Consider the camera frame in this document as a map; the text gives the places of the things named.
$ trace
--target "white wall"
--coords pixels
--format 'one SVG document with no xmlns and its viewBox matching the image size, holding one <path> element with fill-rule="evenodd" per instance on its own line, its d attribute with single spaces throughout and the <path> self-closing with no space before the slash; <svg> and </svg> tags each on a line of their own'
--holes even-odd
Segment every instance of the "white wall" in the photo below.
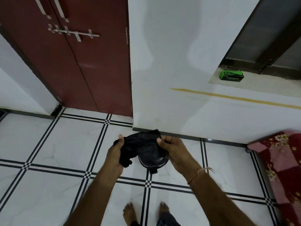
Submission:
<svg viewBox="0 0 301 226">
<path fill-rule="evenodd" d="M 0 35 L 0 108 L 50 115 L 58 102 Z"/>
<path fill-rule="evenodd" d="M 209 84 L 259 0 L 129 0 L 134 127 L 248 143 L 301 129 L 300 110 L 171 90 L 301 106 L 300 98 Z"/>
</svg>

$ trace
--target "floral blanket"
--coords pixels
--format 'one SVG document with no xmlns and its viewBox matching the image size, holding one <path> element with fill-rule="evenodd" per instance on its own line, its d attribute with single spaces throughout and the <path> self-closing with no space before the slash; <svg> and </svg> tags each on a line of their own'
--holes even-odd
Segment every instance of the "floral blanket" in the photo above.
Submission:
<svg viewBox="0 0 301 226">
<path fill-rule="evenodd" d="M 283 131 L 248 145 L 259 153 L 287 225 L 301 225 L 301 133 Z"/>
</svg>

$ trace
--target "cardboard box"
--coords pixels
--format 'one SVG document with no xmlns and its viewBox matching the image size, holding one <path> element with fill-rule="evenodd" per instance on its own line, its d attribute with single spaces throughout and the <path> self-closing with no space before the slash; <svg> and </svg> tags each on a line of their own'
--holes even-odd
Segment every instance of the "cardboard box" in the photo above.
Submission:
<svg viewBox="0 0 301 226">
<path fill-rule="evenodd" d="M 240 82 L 244 75 L 241 71 L 222 70 L 219 75 L 220 80 Z"/>
</svg>

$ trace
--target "human hand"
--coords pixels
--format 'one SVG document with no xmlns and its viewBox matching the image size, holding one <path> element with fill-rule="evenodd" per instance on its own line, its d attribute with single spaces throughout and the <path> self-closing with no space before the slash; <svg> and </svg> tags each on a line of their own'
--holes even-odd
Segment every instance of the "human hand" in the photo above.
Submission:
<svg viewBox="0 0 301 226">
<path fill-rule="evenodd" d="M 109 148 L 104 164 L 99 172 L 102 179 L 106 180 L 109 184 L 115 184 L 123 171 L 123 166 L 119 163 L 119 159 L 120 149 L 124 144 L 124 138 L 122 135 L 119 135 L 118 139 L 118 143 Z"/>
<path fill-rule="evenodd" d="M 189 182 L 202 167 L 194 160 L 180 138 L 161 137 L 162 139 L 157 139 L 158 145 L 168 151 L 168 158 L 174 168 Z"/>
</svg>

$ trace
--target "dark pants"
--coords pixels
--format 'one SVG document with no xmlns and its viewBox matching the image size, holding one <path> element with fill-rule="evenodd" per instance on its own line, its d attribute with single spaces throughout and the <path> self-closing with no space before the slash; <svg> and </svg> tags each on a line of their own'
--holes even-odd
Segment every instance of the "dark pants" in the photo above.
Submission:
<svg viewBox="0 0 301 226">
<path fill-rule="evenodd" d="M 137 221 L 133 221 L 131 226 L 140 226 Z M 170 212 L 162 212 L 160 219 L 157 222 L 157 226 L 181 226 L 171 215 Z"/>
</svg>

